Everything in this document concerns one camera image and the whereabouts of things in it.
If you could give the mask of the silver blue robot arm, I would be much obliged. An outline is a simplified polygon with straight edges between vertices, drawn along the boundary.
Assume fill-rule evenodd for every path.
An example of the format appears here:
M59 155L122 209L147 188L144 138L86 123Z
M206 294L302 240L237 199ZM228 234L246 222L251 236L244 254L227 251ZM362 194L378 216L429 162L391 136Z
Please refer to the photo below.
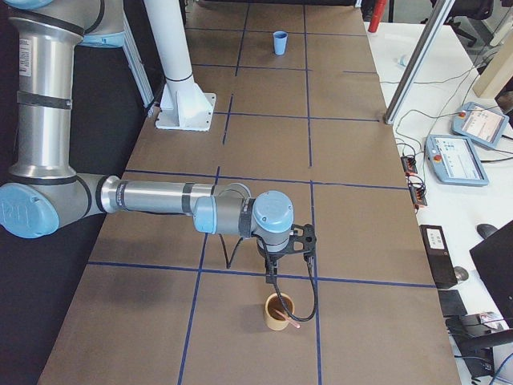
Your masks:
M18 159L1 188L1 223L15 236L36 238L97 213L184 214L202 233L256 238L266 280L294 251L301 229L282 192L252 197L242 184L122 180L78 174L69 164L76 46L125 42L120 1L12 1L19 33Z

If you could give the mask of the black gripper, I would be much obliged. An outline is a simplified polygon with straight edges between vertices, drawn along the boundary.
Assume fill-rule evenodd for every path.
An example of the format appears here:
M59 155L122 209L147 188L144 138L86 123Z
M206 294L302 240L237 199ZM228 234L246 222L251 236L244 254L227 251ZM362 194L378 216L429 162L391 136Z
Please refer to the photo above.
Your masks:
M261 240L257 240L256 244L258 253L265 260L265 282L267 284L276 284L278 260L293 252L293 243L289 241L287 244L283 244L282 249L277 249L274 245L267 245Z

